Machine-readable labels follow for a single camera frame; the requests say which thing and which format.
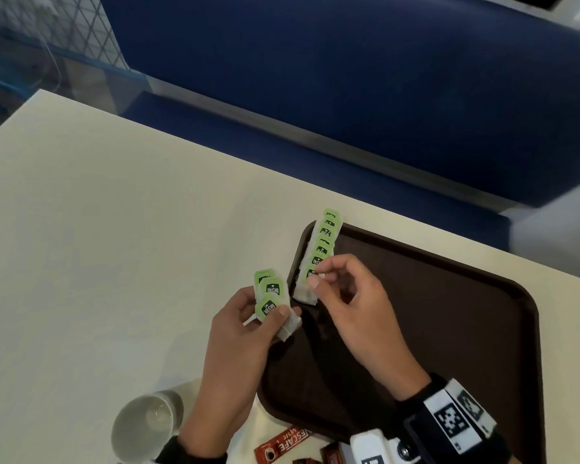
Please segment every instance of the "metal grid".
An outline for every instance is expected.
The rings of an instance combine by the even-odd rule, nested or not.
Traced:
[[[130,70],[100,0],[50,0],[58,16],[38,11],[32,0],[0,0],[0,28],[43,38],[78,56]]]

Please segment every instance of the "brown tray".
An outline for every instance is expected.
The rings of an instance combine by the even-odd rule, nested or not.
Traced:
[[[314,224],[299,242],[290,293]],[[346,224],[335,254],[355,254],[380,279],[426,370],[461,382],[519,460],[545,463],[539,317],[524,288]],[[326,308],[292,305],[303,309],[303,328],[271,348],[258,390],[265,410],[343,442],[374,428],[406,437],[393,398],[353,358]]]

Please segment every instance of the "white cup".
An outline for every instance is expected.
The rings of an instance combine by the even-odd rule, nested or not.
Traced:
[[[200,380],[128,402],[114,420],[112,449],[124,464],[154,460],[191,413]]]

